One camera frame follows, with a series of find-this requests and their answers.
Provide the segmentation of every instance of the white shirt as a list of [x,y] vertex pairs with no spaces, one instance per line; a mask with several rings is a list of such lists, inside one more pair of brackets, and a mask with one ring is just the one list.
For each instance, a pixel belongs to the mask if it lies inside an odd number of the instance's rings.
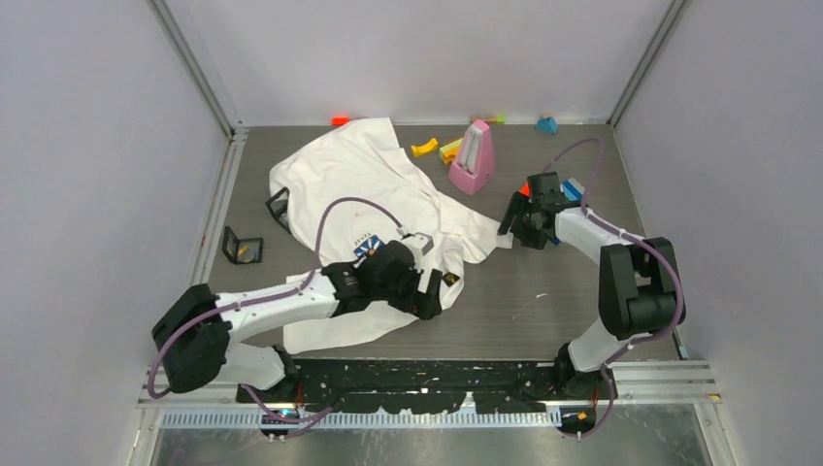
[[[289,190],[291,233],[310,249],[323,211],[347,196],[383,206],[409,233],[431,235],[434,247],[423,258],[421,280],[428,283],[431,269],[460,278],[451,286],[441,284],[444,310],[463,289],[464,261],[479,263],[496,247],[511,247],[511,236],[497,236],[499,222],[441,194],[412,165],[388,118],[358,119],[308,143],[269,173],[272,195],[283,187]],[[323,265],[349,262],[399,239],[394,222],[380,211],[361,203],[343,203],[326,220],[320,261]],[[376,302],[360,313],[286,325],[283,344],[291,353],[357,345],[415,320]]]

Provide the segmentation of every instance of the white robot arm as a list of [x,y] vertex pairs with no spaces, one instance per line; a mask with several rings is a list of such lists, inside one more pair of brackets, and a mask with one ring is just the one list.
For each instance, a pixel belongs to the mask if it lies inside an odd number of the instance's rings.
[[443,274],[432,270],[424,281],[419,265],[432,248],[432,238],[401,235],[373,255],[313,270],[299,284],[217,295],[206,284],[189,288],[152,329],[158,349],[193,318],[215,309],[226,311],[183,333],[166,351],[163,366],[171,391],[185,393],[211,381],[262,390],[274,386],[286,375],[287,353],[243,341],[289,323],[363,311],[374,301],[386,301],[421,319],[439,315]]
[[[675,284],[652,255],[626,239],[625,230],[566,199],[556,173],[529,177],[528,186],[528,195],[512,196],[498,233],[510,230],[523,246],[539,250],[549,241],[566,243],[600,266],[599,317],[555,359],[556,385],[562,388],[579,375],[596,374],[632,340],[669,325],[675,316]],[[632,238],[657,250],[676,271],[668,240]]]

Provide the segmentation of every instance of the aluminum frame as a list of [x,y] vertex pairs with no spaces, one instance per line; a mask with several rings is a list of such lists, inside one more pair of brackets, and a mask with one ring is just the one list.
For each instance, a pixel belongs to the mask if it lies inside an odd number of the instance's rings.
[[648,71],[654,64],[655,60],[657,60],[660,50],[666,45],[666,41],[672,35],[672,32],[675,30],[675,26],[677,26],[677,23],[682,17],[683,11],[690,3],[691,0],[672,0],[669,4],[669,8],[660,20],[660,24],[651,36],[651,41],[649,42],[648,47],[646,47],[641,60],[638,62],[635,72],[632,74],[632,77],[626,84],[626,88],[623,89],[623,93],[617,100],[617,105],[614,106],[614,111],[611,112],[611,116],[607,121],[607,124],[611,127],[616,128],[617,124],[620,122],[620,119],[626,113],[626,110],[635,98],[635,93],[637,93],[638,88],[640,88],[643,79],[648,74]]

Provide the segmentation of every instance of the purple cable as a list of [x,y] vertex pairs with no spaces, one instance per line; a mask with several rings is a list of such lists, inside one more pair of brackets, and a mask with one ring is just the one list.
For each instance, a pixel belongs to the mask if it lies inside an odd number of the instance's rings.
[[608,231],[612,235],[616,235],[620,238],[625,238],[626,240],[628,240],[632,244],[637,245],[638,247],[640,247],[643,250],[645,250],[646,252],[648,252],[652,257],[657,259],[657,262],[659,264],[661,264],[664,269],[666,269],[666,272],[668,272],[669,276],[672,277],[672,282],[675,283],[675,315],[674,315],[674,317],[672,317],[672,321],[669,322],[669,325],[667,325],[665,328],[663,328],[662,330],[660,330],[659,332],[657,332],[653,335],[649,335],[647,337],[640,337],[637,340],[630,340],[629,344],[627,344],[625,347],[621,348],[618,352],[616,352],[611,357],[609,357],[606,360],[606,362],[603,364],[603,366],[601,366],[600,374],[603,376],[603,379],[606,381],[607,385],[609,386],[609,405],[606,407],[606,412],[603,413],[603,417],[601,417],[600,421],[597,424],[595,424],[594,427],[591,428],[591,430],[589,430],[588,432],[586,432],[584,434],[583,433],[578,433],[580,439],[584,439],[586,437],[589,437],[592,434],[594,434],[595,432],[597,432],[600,429],[600,427],[603,425],[603,423],[606,422],[606,419],[608,419],[611,416],[611,408],[614,406],[615,393],[614,393],[614,386],[612,386],[611,379],[609,378],[609,372],[608,372],[609,364],[616,361],[621,356],[623,356],[623,354],[628,352],[630,345],[633,346],[637,343],[654,342],[656,340],[660,340],[662,338],[665,338],[665,337],[669,336],[669,334],[671,334],[675,330],[675,327],[677,327],[677,323],[680,321],[680,317],[683,315],[683,286],[680,283],[680,278],[677,276],[677,272],[675,271],[675,267],[673,267],[672,264],[669,263],[668,260],[666,260],[666,257],[664,257],[663,254],[661,254],[660,252],[658,252],[657,250],[655,250],[654,248],[652,248],[651,246],[646,244],[640,238],[638,238],[634,235],[626,234],[625,231],[621,232],[617,228],[614,228],[612,225],[610,225],[610,224],[606,223],[605,221],[597,218],[596,216],[590,216],[588,214],[589,213],[589,209],[588,209],[589,193],[592,190],[592,186],[594,185],[595,178],[597,178],[597,172],[598,172],[598,170],[600,170],[600,162],[603,160],[603,153],[606,151],[606,145],[603,143],[603,140],[600,139],[600,138],[586,138],[586,139],[577,141],[576,143],[574,143],[574,144],[568,146],[567,148],[561,150],[560,153],[558,153],[553,159],[551,159],[550,162],[548,162],[548,164],[545,167],[543,167],[543,171],[547,172],[548,169],[551,168],[551,165],[554,164],[554,162],[556,162],[557,160],[560,160],[560,158],[563,155],[566,155],[566,153],[568,153],[570,150],[576,148],[577,146],[579,146],[581,144],[588,143],[588,142],[598,143],[600,145],[600,153],[597,155],[597,161],[595,162],[594,167],[592,168],[591,174],[589,175],[589,181],[586,184],[586,189],[583,191],[583,197],[580,200],[580,210],[594,224],[600,226],[601,228]]
[[[351,197],[351,196],[341,197],[340,199],[336,199],[331,204],[329,204],[326,207],[326,210],[323,211],[323,215],[320,217],[320,223],[317,226],[317,239],[314,242],[314,253],[317,254],[318,256],[320,255],[320,241],[322,240],[323,230],[325,229],[325,226],[326,226],[326,218],[329,217],[329,213],[331,213],[332,209],[334,209],[339,204],[343,204],[344,202],[359,202],[361,204],[366,204],[368,206],[371,206],[371,207],[381,211],[384,215],[388,216],[391,219],[391,221],[393,221],[394,224],[398,228],[402,226],[402,224],[400,223],[400,220],[398,220],[397,217],[395,217],[390,212],[388,212],[383,206],[381,206],[381,205],[379,205],[375,202],[372,202],[368,199],[363,199],[363,198],[360,198],[360,197]],[[315,269],[312,269],[309,272],[309,274],[306,275],[306,278],[303,279],[303,281],[300,283],[300,285],[298,285],[296,288],[289,289],[288,291],[284,291],[282,293],[276,293],[276,294],[272,294],[272,295],[269,295],[269,296],[262,296],[262,297],[259,297],[259,298],[249,299],[249,300],[246,300],[246,301],[242,301],[240,303],[232,303],[232,304],[227,304],[225,306],[220,306],[219,308],[215,308],[215,309],[212,309],[212,310],[207,311],[205,313],[202,313],[199,316],[197,316],[197,317],[193,318],[192,320],[186,322],[185,324],[181,325],[181,327],[178,328],[177,331],[175,331],[169,337],[168,340],[166,340],[166,343],[163,344],[163,346],[160,348],[160,351],[157,352],[157,356],[154,357],[154,361],[151,363],[151,367],[148,369],[148,379],[146,381],[146,391],[148,392],[148,396],[150,396],[151,398],[156,400],[156,399],[160,399],[160,398],[168,395],[171,392],[171,388],[166,388],[165,390],[163,390],[159,393],[157,391],[155,391],[155,389],[154,389],[154,380],[157,377],[157,371],[160,369],[160,364],[163,361],[163,357],[166,356],[166,353],[169,352],[169,349],[180,338],[180,336],[182,334],[187,332],[189,329],[191,329],[192,327],[194,327],[198,323],[200,323],[200,322],[202,322],[202,321],[204,321],[208,318],[218,316],[221,313],[225,313],[226,311],[232,311],[232,310],[235,310],[235,309],[240,309],[243,306],[253,306],[253,305],[256,305],[256,304],[270,303],[272,301],[277,301],[277,300],[282,299],[282,298],[287,298],[289,296],[294,296],[295,294],[303,291],[304,289],[306,289],[307,286],[309,286],[309,283],[312,281],[312,278],[314,277],[314,270]],[[266,412],[266,414],[269,417],[271,417],[272,419],[278,420],[278,421],[281,421],[281,422],[284,422],[284,423],[288,423],[288,424],[299,424],[299,423],[302,423],[302,422],[310,422],[309,425],[307,425],[305,427],[302,427],[301,429],[297,430],[296,432],[293,432],[291,434],[286,435],[285,436],[286,439],[299,437],[299,436],[303,435],[309,428],[311,428],[312,426],[314,426],[315,424],[320,422],[324,417],[326,417],[326,415],[328,415],[332,411],[331,408],[326,408],[325,410],[323,410],[323,411],[321,411],[321,412],[319,412],[315,415],[312,415],[312,416],[309,416],[309,417],[303,417],[301,419],[293,419],[293,418],[290,418],[290,417],[278,416],[276,413],[272,412],[271,410],[268,409],[268,407],[266,407],[265,403],[263,403],[263,401],[260,400],[260,397],[257,396],[257,393],[254,392],[254,389],[252,387],[246,385],[245,383],[241,383],[241,387],[243,389],[245,389],[246,392],[248,392],[249,396],[251,396],[251,399],[254,400],[254,402],[257,404],[257,406],[259,406],[264,412]]]

